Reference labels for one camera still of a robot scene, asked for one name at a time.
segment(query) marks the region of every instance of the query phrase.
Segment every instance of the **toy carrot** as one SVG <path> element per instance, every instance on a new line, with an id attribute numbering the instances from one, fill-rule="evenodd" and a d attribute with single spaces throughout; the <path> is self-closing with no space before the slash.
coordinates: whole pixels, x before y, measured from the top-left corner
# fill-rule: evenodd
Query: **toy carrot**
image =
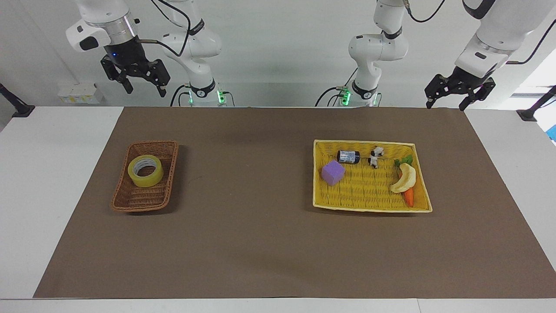
<path id="1" fill-rule="evenodd" d="M 396 165 L 396 167 L 400 167 L 401 163 L 408 163 L 409 165 L 411 165 L 413 163 L 413 156 L 410 154 L 405 158 L 403 158 L 402 160 L 394 160 L 394 164 Z M 413 187 L 404 191 L 403 194 L 405 198 L 405 203 L 407 203 L 409 207 L 413 207 L 413 201 L 414 201 Z"/>
<path id="2" fill-rule="evenodd" d="M 403 193 L 404 193 L 405 202 L 408 204 L 409 207 L 413 207 L 413 187 L 409 188 Z"/>

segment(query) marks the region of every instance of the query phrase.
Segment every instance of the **wicker basket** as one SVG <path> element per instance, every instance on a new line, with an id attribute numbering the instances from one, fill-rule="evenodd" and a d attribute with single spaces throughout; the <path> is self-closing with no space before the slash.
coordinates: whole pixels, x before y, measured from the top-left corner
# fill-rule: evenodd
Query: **wicker basket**
<path id="1" fill-rule="evenodd" d="M 379 168 L 372 168 L 368 157 L 377 146 L 384 148 L 379 158 Z M 321 169 L 336 158 L 338 150 L 355 150 L 361 153 L 357 164 L 343 164 L 344 178 L 334 186 L 321 178 Z M 409 207 L 404 196 L 390 191 L 390 186 L 399 180 L 399 169 L 394 159 L 413 155 L 413 167 L 417 172 L 414 186 L 414 205 Z M 426 192 L 423 174 L 415 144 L 387 143 L 380 141 L 315 140 L 313 205 L 319 208 L 386 213 L 428 213 L 433 208 Z"/>
<path id="2" fill-rule="evenodd" d="M 160 210 L 167 206 L 172 191 L 177 152 L 178 144 L 175 141 L 141 141 L 130 145 L 127 148 L 116 192 L 112 197 L 112 209 L 119 212 L 145 212 Z M 127 174 L 127 167 L 131 160 L 144 154 L 152 154 L 159 158 L 164 172 L 162 180 L 148 188 L 135 186 Z"/>

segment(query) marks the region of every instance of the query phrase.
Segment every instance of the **tape roll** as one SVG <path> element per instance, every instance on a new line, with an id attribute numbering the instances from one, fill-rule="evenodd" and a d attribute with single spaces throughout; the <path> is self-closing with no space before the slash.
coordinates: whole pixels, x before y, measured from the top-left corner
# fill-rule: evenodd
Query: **tape roll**
<path id="1" fill-rule="evenodd" d="M 154 167 L 155 171 L 147 176 L 139 176 L 139 171 L 145 167 Z M 158 184 L 162 180 L 163 171 L 160 160 L 150 154 L 134 158 L 127 167 L 127 174 L 137 187 L 147 188 Z"/>

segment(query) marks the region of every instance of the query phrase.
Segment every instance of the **brown wicker basket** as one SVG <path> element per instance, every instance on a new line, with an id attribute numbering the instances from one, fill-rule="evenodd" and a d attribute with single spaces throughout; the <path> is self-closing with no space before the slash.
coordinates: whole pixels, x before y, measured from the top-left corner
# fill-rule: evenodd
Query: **brown wicker basket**
<path id="1" fill-rule="evenodd" d="M 112 209 L 119 212 L 145 212 L 160 210 L 167 206 L 172 191 L 177 151 L 178 144 L 175 141 L 141 141 L 130 145 L 127 148 L 116 192 L 112 197 Z M 130 162 L 144 154 L 152 154 L 159 158 L 164 172 L 162 180 L 148 188 L 135 186 L 127 174 Z"/>

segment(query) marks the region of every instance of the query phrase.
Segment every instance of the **white robotic arm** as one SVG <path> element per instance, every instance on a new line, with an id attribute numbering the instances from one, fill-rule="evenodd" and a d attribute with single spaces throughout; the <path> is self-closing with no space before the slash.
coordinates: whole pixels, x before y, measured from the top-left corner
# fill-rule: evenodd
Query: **white robotic arm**
<path id="1" fill-rule="evenodd" d="M 506 64 L 555 4 L 556 0 L 463 0 L 465 10 L 481 25 L 456 60 L 452 75 L 437 74 L 426 87 L 427 107 L 450 94 L 467 95 L 459 105 L 462 111 L 485 100 L 495 86 L 490 75 Z"/>
<path id="2" fill-rule="evenodd" d="M 130 94 L 133 87 L 127 77 L 140 77 L 154 84 L 164 97 L 170 76 L 162 60 L 147 60 L 137 35 L 139 20 L 131 17 L 127 4 L 123 0 L 75 2 L 82 19 L 66 31 L 71 46 L 77 51 L 104 47 L 107 54 L 101 64 L 108 79 L 121 83 Z"/>
<path id="3" fill-rule="evenodd" d="M 185 12 L 191 21 L 187 45 L 180 56 L 164 49 L 167 57 L 178 62 L 189 77 L 190 104 L 195 106 L 219 106 L 224 102 L 218 83 L 215 81 L 210 65 L 202 58 L 213 57 L 222 51 L 220 37 L 205 27 L 195 0 L 168 0 L 170 4 Z M 173 10 L 170 20 L 181 27 L 187 28 L 188 20 L 178 11 Z M 185 40 L 186 32 L 169 33 L 161 42 L 179 51 Z"/>
<path id="4" fill-rule="evenodd" d="M 341 104 L 370 105 L 382 74 L 375 62 L 405 57 L 409 44 L 401 28 L 404 14 L 403 0 L 377 1 L 374 21 L 382 33 L 359 35 L 351 40 L 349 54 L 357 62 L 358 72 L 355 79 L 348 82 Z"/>

